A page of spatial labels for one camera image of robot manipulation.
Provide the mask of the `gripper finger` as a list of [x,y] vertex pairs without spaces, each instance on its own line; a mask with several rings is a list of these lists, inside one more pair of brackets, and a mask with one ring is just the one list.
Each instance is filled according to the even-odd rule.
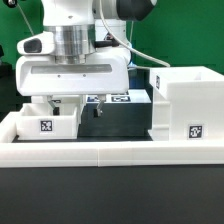
[[60,108],[57,107],[57,106],[54,104],[54,102],[53,102],[53,100],[52,100],[52,96],[47,96],[47,102],[48,102],[48,104],[49,104],[49,105],[51,106],[51,108],[52,108],[53,115],[54,115],[54,116],[59,116],[59,115],[60,115]]
[[102,107],[103,104],[106,102],[106,96],[105,95],[99,95],[99,102],[97,106],[94,108],[94,116],[95,117],[100,117],[102,115]]

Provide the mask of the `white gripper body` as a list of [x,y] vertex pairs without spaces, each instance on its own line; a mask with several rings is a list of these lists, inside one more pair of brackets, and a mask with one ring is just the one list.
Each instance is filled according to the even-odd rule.
[[16,86],[23,96],[105,95],[129,89],[130,52],[124,47],[98,48],[78,64],[58,64],[53,33],[17,44]]

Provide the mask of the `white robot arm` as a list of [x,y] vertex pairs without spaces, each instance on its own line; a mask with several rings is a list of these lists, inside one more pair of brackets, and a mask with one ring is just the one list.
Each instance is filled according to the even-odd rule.
[[17,44],[16,84],[23,96],[89,95],[98,98],[129,89],[134,52],[126,23],[141,21],[157,0],[41,0],[42,33]]

